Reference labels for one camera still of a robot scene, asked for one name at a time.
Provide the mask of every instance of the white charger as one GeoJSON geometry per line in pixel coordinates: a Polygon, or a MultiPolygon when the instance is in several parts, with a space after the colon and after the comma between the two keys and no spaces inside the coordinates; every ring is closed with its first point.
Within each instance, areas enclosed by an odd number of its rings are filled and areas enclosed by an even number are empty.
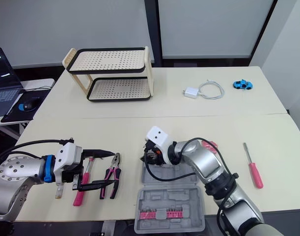
{"type": "Polygon", "coordinates": [[[187,87],[186,90],[183,90],[183,95],[185,97],[190,97],[190,98],[194,98],[194,99],[196,99],[198,97],[198,95],[201,95],[205,99],[216,100],[216,99],[222,98],[224,96],[224,94],[225,94],[224,89],[217,82],[212,81],[212,80],[208,80],[207,82],[200,84],[199,88],[187,87]],[[215,97],[209,97],[209,96],[203,94],[201,89],[205,85],[215,85],[216,87],[218,87],[218,89],[220,91],[220,95],[215,96],[215,97]]]}
{"type": "Polygon", "coordinates": [[[183,90],[183,95],[186,97],[197,98],[199,89],[193,87],[187,87],[186,90],[183,90]]]}

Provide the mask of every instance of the desk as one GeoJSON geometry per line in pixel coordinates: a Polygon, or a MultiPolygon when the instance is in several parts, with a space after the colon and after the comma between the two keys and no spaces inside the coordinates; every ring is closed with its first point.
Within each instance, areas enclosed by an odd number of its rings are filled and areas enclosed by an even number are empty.
{"type": "MultiPolygon", "coordinates": [[[[64,71],[35,114],[37,118],[128,118],[285,114],[286,110],[259,67],[153,68],[154,96],[147,101],[89,102],[64,71]],[[184,97],[186,87],[207,79],[218,82],[225,96],[218,100],[184,97]],[[233,82],[251,81],[253,89],[237,90],[233,82]]],[[[219,93],[208,87],[210,94],[219,93]]]]}
{"type": "MultiPolygon", "coordinates": [[[[29,80],[29,81],[21,81],[21,84],[24,89],[35,89],[35,88],[40,88],[43,86],[49,86],[52,87],[55,84],[54,79],[41,79],[41,80],[29,80]]],[[[16,104],[16,102],[19,100],[21,95],[18,96],[18,98],[14,101],[13,105],[16,104]]],[[[21,124],[21,123],[28,123],[29,120],[21,120],[21,121],[13,121],[13,122],[1,122],[1,119],[3,118],[0,117],[0,131],[6,133],[7,135],[11,136],[14,139],[18,139],[20,134],[17,132],[13,131],[12,129],[5,127],[6,125],[11,125],[11,124],[21,124]]]]}
{"type": "MultiPolygon", "coordinates": [[[[147,131],[157,125],[176,141],[203,137],[215,141],[237,182],[261,211],[300,208],[300,132],[287,114],[216,117],[167,118],[85,118],[35,119],[18,143],[39,139],[68,139],[84,149],[96,148],[121,153],[122,169],[114,200],[99,199],[100,191],[86,192],[83,205],[72,206],[76,191],[65,184],[61,199],[55,199],[54,183],[31,188],[18,221],[92,221],[120,220],[135,217],[136,196],[143,187],[140,181],[142,146],[147,131]],[[246,142],[260,171],[264,188],[256,189],[251,181],[246,142]]],[[[56,144],[22,148],[36,155],[56,154],[56,144]]],[[[103,179],[110,158],[97,159],[90,180],[103,179]]],[[[213,198],[204,194],[205,213],[216,214],[213,198]]]]}

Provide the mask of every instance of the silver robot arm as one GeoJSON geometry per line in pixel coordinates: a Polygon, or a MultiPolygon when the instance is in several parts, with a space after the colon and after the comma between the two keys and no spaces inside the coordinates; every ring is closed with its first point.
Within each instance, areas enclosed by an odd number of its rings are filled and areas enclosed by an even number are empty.
{"type": "Polygon", "coordinates": [[[146,151],[159,149],[158,163],[186,162],[205,184],[207,195],[222,207],[221,218],[230,235],[281,236],[272,226],[264,224],[261,212],[236,183],[237,174],[230,175],[218,158],[201,145],[200,140],[173,142],[160,128],[154,126],[146,137],[146,151]]]}
{"type": "Polygon", "coordinates": [[[99,189],[114,180],[96,180],[82,184],[83,160],[114,155],[99,149],[85,149],[68,142],[56,155],[41,159],[26,155],[8,158],[0,165],[0,221],[14,221],[18,216],[27,194],[35,184],[56,182],[56,198],[60,198],[65,182],[72,182],[73,190],[88,191],[99,189]]]}

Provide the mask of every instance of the screwdriver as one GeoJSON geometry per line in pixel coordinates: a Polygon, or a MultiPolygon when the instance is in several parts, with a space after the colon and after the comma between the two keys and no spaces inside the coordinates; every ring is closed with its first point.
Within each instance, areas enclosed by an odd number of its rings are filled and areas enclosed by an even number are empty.
{"type": "Polygon", "coordinates": [[[254,184],[257,188],[263,188],[263,182],[261,180],[259,171],[256,167],[256,163],[252,162],[246,143],[244,143],[244,149],[246,151],[246,154],[247,154],[247,157],[248,157],[248,160],[249,160],[249,168],[250,168],[250,173],[251,173],[252,180],[253,180],[253,182],[254,182],[254,184]]]}

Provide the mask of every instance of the toy car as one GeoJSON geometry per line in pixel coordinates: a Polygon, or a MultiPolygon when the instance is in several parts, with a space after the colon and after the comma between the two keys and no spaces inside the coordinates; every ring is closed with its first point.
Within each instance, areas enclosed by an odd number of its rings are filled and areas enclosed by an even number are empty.
{"type": "Polygon", "coordinates": [[[235,81],[233,86],[236,89],[252,89],[252,83],[246,80],[235,81]]]}

